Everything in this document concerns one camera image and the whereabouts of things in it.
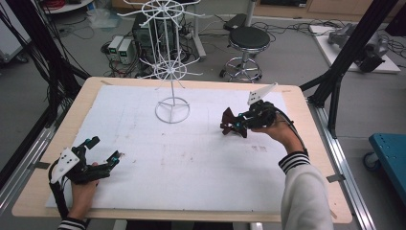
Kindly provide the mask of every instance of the person's arm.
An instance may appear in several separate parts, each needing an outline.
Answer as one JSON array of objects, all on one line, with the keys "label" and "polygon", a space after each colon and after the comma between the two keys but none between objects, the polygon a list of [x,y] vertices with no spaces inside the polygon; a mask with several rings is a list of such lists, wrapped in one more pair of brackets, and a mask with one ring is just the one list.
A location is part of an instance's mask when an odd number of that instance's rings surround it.
[{"label": "person's arm", "polygon": [[86,224],[83,221],[87,212],[92,207],[93,196],[99,180],[91,181],[86,184],[72,183],[73,204],[68,217],[60,223],[58,230],[84,230]]},{"label": "person's arm", "polygon": [[286,174],[281,204],[282,229],[333,229],[323,176],[310,165],[301,141],[282,117],[270,127],[252,129],[283,144],[287,155],[279,165]]}]

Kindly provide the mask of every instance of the power supply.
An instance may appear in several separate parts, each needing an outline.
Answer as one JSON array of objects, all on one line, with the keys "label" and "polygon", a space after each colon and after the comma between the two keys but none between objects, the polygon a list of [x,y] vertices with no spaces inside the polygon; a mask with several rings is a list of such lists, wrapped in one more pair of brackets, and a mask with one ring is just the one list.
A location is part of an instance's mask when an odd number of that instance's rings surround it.
[{"label": "power supply", "polygon": [[111,41],[110,45],[108,45],[108,58],[110,60],[120,61],[119,48],[122,44],[123,39],[123,36],[117,35]]},{"label": "power supply", "polygon": [[122,64],[130,64],[135,58],[135,50],[131,39],[123,39],[119,48],[119,56]]},{"label": "power supply", "polygon": [[132,34],[134,35],[134,40],[136,42],[140,42],[142,47],[151,47],[149,23],[147,23],[145,26],[141,26],[141,24],[146,21],[147,17],[143,13],[138,13],[132,26]]}]

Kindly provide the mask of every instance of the white paper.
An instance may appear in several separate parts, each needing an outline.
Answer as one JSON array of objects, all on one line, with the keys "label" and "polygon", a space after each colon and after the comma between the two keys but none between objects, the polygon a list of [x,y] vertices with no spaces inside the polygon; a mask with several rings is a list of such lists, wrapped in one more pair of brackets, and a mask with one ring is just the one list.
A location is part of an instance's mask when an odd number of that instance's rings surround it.
[{"label": "white paper", "polygon": [[[249,91],[175,88],[191,105],[189,117],[167,124],[155,115],[170,88],[103,86],[74,146],[99,136],[86,152],[87,164],[102,164],[123,152],[111,176],[102,179],[93,207],[145,210],[280,212],[284,174],[278,162],[284,147],[262,133],[246,139],[222,134],[222,113],[248,110]],[[281,93],[265,101],[286,112]],[[67,203],[72,202],[69,183]],[[56,207],[50,196],[47,207]]]}]

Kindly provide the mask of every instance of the wooden board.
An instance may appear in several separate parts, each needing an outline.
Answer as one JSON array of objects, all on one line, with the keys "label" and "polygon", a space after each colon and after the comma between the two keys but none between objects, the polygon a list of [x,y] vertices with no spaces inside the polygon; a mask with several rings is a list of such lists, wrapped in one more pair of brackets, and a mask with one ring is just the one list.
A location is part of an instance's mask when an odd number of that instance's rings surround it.
[{"label": "wooden board", "polygon": [[[189,89],[226,89],[232,91],[251,91],[261,88],[263,84],[210,82],[183,80],[182,84]],[[72,147],[83,124],[86,115],[93,106],[100,88],[104,85],[133,85],[143,87],[169,87],[168,82],[160,80],[136,80],[114,78],[91,78],[80,90],[74,104],[60,125],[52,142],[43,154],[41,162],[53,163],[64,148]],[[317,127],[312,119],[301,89],[293,85],[278,85],[275,92],[282,93],[286,112],[295,122],[295,127],[302,136],[309,152],[312,165],[317,167],[323,176],[335,174],[328,159],[326,149],[321,140]],[[189,97],[184,97],[191,104]],[[18,217],[59,217],[56,208],[47,208],[45,203],[50,196],[46,170],[35,169],[30,180],[25,185],[21,195],[12,207],[12,213]],[[338,182],[328,183],[328,204],[334,223],[352,221],[349,205]],[[171,219],[171,220],[202,220],[202,221],[245,221],[245,222],[278,222],[279,213],[249,211],[192,211],[192,210],[142,210],[142,209],[100,209],[90,210],[88,217],[92,219]]]}]

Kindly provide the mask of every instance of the human hand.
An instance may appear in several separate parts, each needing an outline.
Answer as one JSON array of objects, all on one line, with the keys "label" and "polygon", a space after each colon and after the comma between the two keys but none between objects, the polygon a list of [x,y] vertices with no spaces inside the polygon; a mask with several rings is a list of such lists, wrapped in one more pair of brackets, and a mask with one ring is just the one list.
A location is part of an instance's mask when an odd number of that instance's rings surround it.
[{"label": "human hand", "polygon": [[301,141],[281,114],[277,114],[271,126],[252,128],[251,130],[268,134],[272,139],[283,144],[288,154],[295,151],[304,151]]},{"label": "human hand", "polygon": [[86,217],[87,212],[92,207],[93,196],[98,184],[99,180],[90,181],[86,184],[72,183],[73,204],[68,218],[83,220]]}]

